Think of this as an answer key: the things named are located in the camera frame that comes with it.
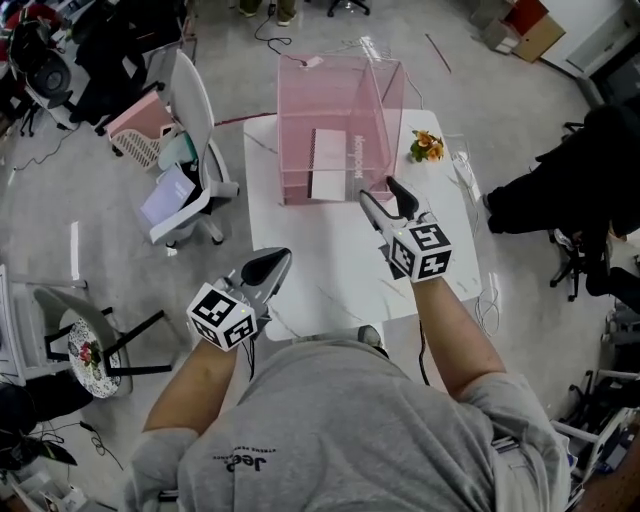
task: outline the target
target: small flower bouquet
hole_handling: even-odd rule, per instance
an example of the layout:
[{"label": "small flower bouquet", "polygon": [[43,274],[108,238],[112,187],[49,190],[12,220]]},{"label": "small flower bouquet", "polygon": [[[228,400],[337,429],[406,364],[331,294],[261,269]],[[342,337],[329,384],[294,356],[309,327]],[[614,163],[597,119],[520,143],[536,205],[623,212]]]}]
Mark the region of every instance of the small flower bouquet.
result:
[{"label": "small flower bouquet", "polygon": [[97,367],[98,363],[101,361],[98,343],[95,341],[91,343],[85,342],[80,348],[80,359],[84,363],[85,367],[89,365]]},{"label": "small flower bouquet", "polygon": [[411,144],[411,156],[416,162],[422,162],[425,158],[429,162],[442,160],[444,156],[442,139],[424,130],[413,130],[412,133],[416,136],[416,140]]}]

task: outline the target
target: white paper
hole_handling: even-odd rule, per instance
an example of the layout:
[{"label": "white paper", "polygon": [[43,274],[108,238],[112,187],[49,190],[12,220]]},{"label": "white paper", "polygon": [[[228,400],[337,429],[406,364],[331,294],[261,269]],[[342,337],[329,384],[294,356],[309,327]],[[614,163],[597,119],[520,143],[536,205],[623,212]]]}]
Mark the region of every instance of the white paper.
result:
[{"label": "white paper", "polygon": [[344,201],[347,173],[347,134],[342,130],[315,130],[311,198]]}]

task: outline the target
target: pink book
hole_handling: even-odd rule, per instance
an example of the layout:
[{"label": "pink book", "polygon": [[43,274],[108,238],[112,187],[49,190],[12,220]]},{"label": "pink book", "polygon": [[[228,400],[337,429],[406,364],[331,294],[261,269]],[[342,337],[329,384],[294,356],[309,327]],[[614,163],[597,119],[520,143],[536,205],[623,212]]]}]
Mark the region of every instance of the pink book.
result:
[{"label": "pink book", "polygon": [[107,133],[109,137],[113,137],[118,132],[129,129],[150,139],[159,139],[161,128],[172,123],[171,114],[167,112],[158,93],[152,91],[111,121],[107,125]]}]

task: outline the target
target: pink acrylic box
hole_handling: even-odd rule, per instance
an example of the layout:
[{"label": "pink acrylic box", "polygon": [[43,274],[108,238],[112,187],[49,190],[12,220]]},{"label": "pink acrylic box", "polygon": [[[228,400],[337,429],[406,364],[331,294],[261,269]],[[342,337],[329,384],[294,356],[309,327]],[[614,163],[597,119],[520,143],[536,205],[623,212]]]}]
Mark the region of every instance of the pink acrylic box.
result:
[{"label": "pink acrylic box", "polygon": [[405,72],[395,60],[292,55],[278,70],[278,140],[285,204],[391,198]]}]

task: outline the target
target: wire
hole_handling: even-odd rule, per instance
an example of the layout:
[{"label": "wire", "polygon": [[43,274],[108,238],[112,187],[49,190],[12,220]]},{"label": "wire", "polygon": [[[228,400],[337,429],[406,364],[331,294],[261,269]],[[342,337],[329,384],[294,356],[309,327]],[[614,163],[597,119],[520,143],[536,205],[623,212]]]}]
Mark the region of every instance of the wire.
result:
[{"label": "wire", "polygon": [[409,76],[409,72],[408,71],[405,71],[405,75],[407,76],[407,82],[409,82],[409,84],[411,84],[411,87],[413,87],[413,90],[418,93],[418,96],[420,96],[420,110],[424,110],[424,97],[422,96],[422,93],[420,92],[420,89],[418,89],[416,84],[414,84],[411,81],[411,77]]},{"label": "wire", "polygon": [[249,338],[249,348],[245,345],[246,342],[242,342],[242,348],[244,348],[245,354],[247,354],[247,362],[249,363],[249,380],[253,379],[256,365],[256,345],[253,337]]},{"label": "wire", "polygon": [[273,5],[273,3],[269,4],[269,10],[267,13],[267,19],[264,20],[262,22],[262,25],[260,25],[256,31],[253,33],[253,37],[255,39],[257,39],[258,41],[262,41],[267,43],[267,46],[269,47],[270,50],[273,50],[274,52],[276,52],[278,55],[282,55],[283,57],[286,57],[287,59],[290,60],[295,60],[300,62],[304,67],[307,67],[307,63],[302,60],[302,59],[296,59],[295,57],[291,57],[290,55],[283,55],[282,52],[280,50],[278,50],[277,48],[274,48],[273,46],[271,46],[271,43],[273,41],[276,41],[284,46],[291,46],[291,43],[293,43],[293,39],[291,39],[290,37],[269,37],[268,39],[265,39],[263,37],[258,37],[258,32],[260,32],[260,29],[262,27],[264,27],[269,20],[271,19],[271,17],[273,16],[273,13],[275,12],[275,6]]},{"label": "wire", "polygon": [[[493,286],[490,286],[489,289],[492,292],[495,292],[493,299],[492,300],[483,299],[482,296],[487,291],[486,289],[483,289],[480,292],[480,295],[478,295],[478,298],[476,299],[475,313],[476,313],[476,319],[478,320],[478,325],[480,325],[482,332],[484,332],[487,338],[492,338],[497,334],[498,329],[500,328],[500,309],[498,309],[498,305],[496,304],[498,301],[498,289],[494,288]],[[482,310],[483,304],[488,304],[488,306],[484,311]],[[493,332],[489,332],[489,330],[487,329],[485,319],[486,319],[487,313],[489,313],[489,311],[491,311],[492,309],[495,309],[495,312],[496,312],[496,327],[493,330]]]},{"label": "wire", "polygon": [[96,452],[98,452],[98,455],[100,455],[100,457],[104,457],[105,453],[108,453],[109,455],[111,455],[111,458],[116,461],[116,464],[120,468],[120,471],[124,471],[124,468],[122,467],[122,464],[120,464],[120,461],[117,459],[117,457],[102,442],[100,434],[98,434],[96,430],[94,430],[93,433],[95,435],[91,436],[91,442],[93,443],[93,446],[96,447]]},{"label": "wire", "polygon": [[56,149],[54,149],[51,153],[47,153],[42,160],[37,160],[36,157],[31,158],[26,164],[24,164],[22,167],[14,167],[13,170],[14,171],[24,171],[27,167],[29,167],[29,165],[31,165],[31,162],[35,162],[36,165],[42,165],[44,163],[44,161],[49,158],[50,156],[55,155],[58,151],[60,151],[60,148],[62,147],[62,143],[64,142],[64,140],[68,137],[71,137],[71,135],[73,135],[74,133],[76,133],[78,131],[78,128],[80,128],[80,126],[78,125],[77,128],[75,128],[74,130],[71,130],[71,132],[67,133],[64,137],[62,137],[59,141],[58,141],[58,145],[56,147]]},{"label": "wire", "polygon": [[418,365],[420,366],[420,373],[422,374],[422,380],[427,386],[430,386],[429,379],[427,378],[427,372],[424,371],[424,361],[422,358],[424,357],[424,353],[427,350],[427,341],[424,335],[424,331],[422,330],[422,322],[420,322],[420,355],[418,356]]},{"label": "wire", "polygon": [[95,428],[93,428],[91,425],[89,425],[88,423],[85,423],[84,421],[77,421],[75,423],[68,423],[67,425],[62,425],[61,427],[53,427],[53,425],[51,425],[51,422],[49,421],[49,426],[51,428],[47,429],[47,430],[43,429],[42,431],[38,432],[40,434],[40,441],[49,441],[49,442],[55,443],[55,444],[64,444],[65,440],[64,440],[63,437],[61,437],[61,436],[59,436],[57,434],[58,430],[62,430],[63,428],[67,428],[67,427],[73,427],[74,425],[80,425],[83,429],[91,432],[91,434],[92,434],[91,435],[91,443],[95,447],[96,452],[98,453],[98,455],[100,455],[100,457],[104,457],[108,453],[111,456],[111,458],[113,458],[113,460],[116,461],[116,464],[118,465],[120,470],[124,471],[124,468],[122,467],[122,464],[120,464],[120,461],[117,459],[117,457],[102,442],[102,437],[100,436],[98,431]]}]

